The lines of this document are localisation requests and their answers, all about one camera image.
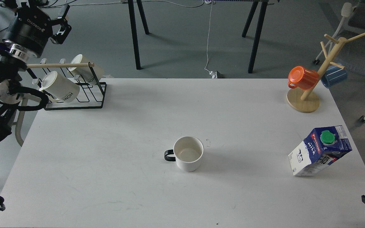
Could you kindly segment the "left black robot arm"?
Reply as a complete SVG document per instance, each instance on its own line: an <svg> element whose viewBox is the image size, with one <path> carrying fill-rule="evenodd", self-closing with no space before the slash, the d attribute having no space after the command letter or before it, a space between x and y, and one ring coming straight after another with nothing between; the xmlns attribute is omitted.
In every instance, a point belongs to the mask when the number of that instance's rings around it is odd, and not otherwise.
<svg viewBox="0 0 365 228"><path fill-rule="evenodd" d="M46 0L0 0L0 6L15 14L0 43L0 142L11 134L11 119L16 110L35 111L45 108L48 97L43 92L21 85L19 71L27 70L30 56L40 58L48 40L62 44L72 27L66 15L70 5L63 4L55 19L42 8Z"/></svg>

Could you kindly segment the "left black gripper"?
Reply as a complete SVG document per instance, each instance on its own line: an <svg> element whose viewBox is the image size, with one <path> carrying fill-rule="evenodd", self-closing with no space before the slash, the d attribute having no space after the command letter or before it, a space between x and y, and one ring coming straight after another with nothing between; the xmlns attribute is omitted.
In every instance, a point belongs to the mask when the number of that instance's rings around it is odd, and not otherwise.
<svg viewBox="0 0 365 228"><path fill-rule="evenodd" d="M51 22L48 14L36 6L28 6L26 2L18 5L16 0L0 0L0 7L17 10L3 36L3 42L9 47L13 44L25 47L36 58L42 55L49 37L53 44L63 44L72 29L66 18L69 4L61 6L57 18ZM52 26L60 25L54 35L49 22Z"/></svg>

